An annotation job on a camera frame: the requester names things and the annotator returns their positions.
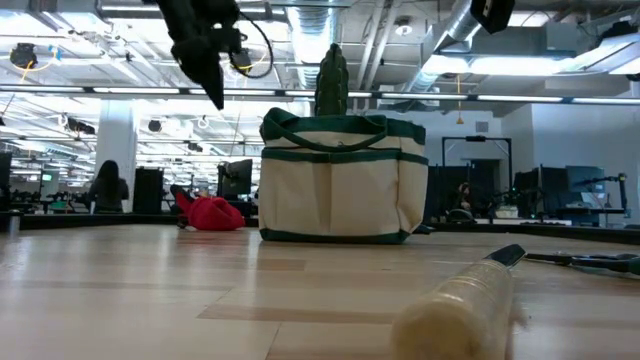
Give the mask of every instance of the fluorescent light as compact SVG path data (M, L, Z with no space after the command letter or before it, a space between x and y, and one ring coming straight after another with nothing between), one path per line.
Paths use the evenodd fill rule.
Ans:
M513 102L549 102L562 101L561 97L555 96L504 96L504 95L478 95L480 101L513 101Z
M69 165L63 164L63 163L47 163L46 165L47 166L53 166L53 167L64 167L64 168L69 166Z
M105 5L102 7L102 11L160 11L157 6L122 6L122 5Z
M78 169L82 169L82 170L86 170L86 171L92 171L93 167L92 166L85 166L85 165L80 165L80 164L76 164L76 163L72 163L71 166L78 168Z
M425 74L464 74L469 72L469 64L465 59L459 57L432 55L422 66L422 72Z
M543 57L488 56L475 59L470 70L482 75L549 76L562 71L562 66Z
M93 88L97 93L112 94L179 94L179 89L168 88Z
M629 61L628 63L620 66L619 68L610 71L612 75L636 75L640 74L640 57Z
M284 92L286 96L303 96L312 97L315 95L314 90L288 90Z
M14 129L14 128L10 128L8 126L2 126L0 127L0 132L6 132L9 134L14 134L14 135L19 135L19 136L27 136L27 133L19 130L19 129Z
M39 170L12 170L11 173L16 175L40 175Z
M383 93L385 99L407 99L407 100L467 100L467 95L456 94L413 94L413 93Z
M370 98L372 94L368 91L349 91L351 98Z
M256 13L257 13L257 14L264 14L264 9L259 9L259 8L245 8L245 9L241 9L241 11L242 11L243 13L247 13L247 14L248 14L248 13L253 13L253 14L256 14ZM284 15L284 10L275 10L275 9L274 9L274 10L271 10L271 12L272 12L273 14L276 14L276 15Z
M574 104L592 105L640 105L640 99L619 99L619 98L575 98Z
M599 47L582 53L576 56L573 59L565 59L563 60L564 67L563 71L582 71L589 69L591 66L598 64L599 62L609 58L615 53L623 50L630 43L620 43L620 44L611 44L611 45L603 45L601 44Z
M84 92L83 88L77 86L2 85L0 90L16 92Z
M273 96L276 92L274 90L245 90L245 89L232 89L224 90L225 96Z

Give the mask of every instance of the computer monitor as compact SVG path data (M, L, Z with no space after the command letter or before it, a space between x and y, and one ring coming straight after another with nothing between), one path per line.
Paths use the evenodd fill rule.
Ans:
M596 166L567 166L569 191L604 193L605 182L591 182L593 179L605 177L604 169Z
M251 172L253 160L242 160L218 166L218 184L220 191L218 196L243 195L251 193Z
M513 180L513 190L519 192L525 192L528 190L534 190L538 188L538 169L533 169L527 172L516 173Z
M556 214L559 208L566 206L569 201L567 169L540 167L540 187L543 194L544 212Z

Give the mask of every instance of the white pillar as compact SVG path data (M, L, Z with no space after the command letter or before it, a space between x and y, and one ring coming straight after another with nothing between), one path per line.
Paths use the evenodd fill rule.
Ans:
M131 212L136 175L136 149L139 119L130 100L102 100L98 146L96 150L96 176L107 160L118 164L120 177L129 185L129 201L124 212Z

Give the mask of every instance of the white wall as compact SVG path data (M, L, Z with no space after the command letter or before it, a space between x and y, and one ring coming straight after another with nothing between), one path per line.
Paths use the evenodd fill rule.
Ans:
M533 105L533 128L536 164L599 166L607 176L626 173L632 218L625 221L640 222L639 107L537 104ZM618 184L607 183L607 192L611 204L620 207Z
M502 136L511 138L513 173L530 171L534 161L533 110L525 105L502 119Z
M407 112L400 114L394 111L372 111L367 115L381 114L391 119L406 120L417 125L422 125L427 131L425 156L429 159L429 165L442 164L442 138L446 136L471 136L483 135L486 137L502 136L501 119L494 118L489 111L463 111L464 124L456 124L458 112L450 112L442 115L439 112ZM476 121L489 122L489 132L476 133ZM453 141L447 142L447 148L453 145ZM451 151L447 153L447 165L465 165L469 159L506 159L506 155L493 143L467 143L459 141Z

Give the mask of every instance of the green bag handle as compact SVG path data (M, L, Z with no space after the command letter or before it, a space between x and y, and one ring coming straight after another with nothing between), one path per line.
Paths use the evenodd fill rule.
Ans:
M292 133L291 131L286 129L286 126L288 123L292 123L295 121L298 121L300 119L300 117L295 116L289 112L286 112L282 109L278 109L278 108L273 108L271 110L269 110L269 113L267 113L267 116L264 117L264 121L269 122L269 125L272 126L274 129L277 130L277 132L284 137L285 139L291 141L292 143L298 145L298 146L302 146L304 148L307 149L311 149L311 150L315 150L315 151L322 151L322 152L332 152L332 153L342 153L342 152L352 152L352 151L358 151L358 150L362 150L362 149L366 149L367 147L377 143L378 141L384 139L385 137L387 137L387 126L388 126L388 122L387 122L387 118L386 117L382 117L380 116L381 119L384 119L382 124L377 124L373 121L371 121L370 119L367 119L364 116L358 116L356 117L358 120L362 121L365 123L366 126L375 126L376 128L380 128L380 132L375 134L374 136L372 136L371 138L359 142L357 144L352 144L352 145L341 145L341 146L328 146L328 145L322 145L322 144L318 144L318 143L314 143L312 141L309 141L303 137L300 137L294 133Z

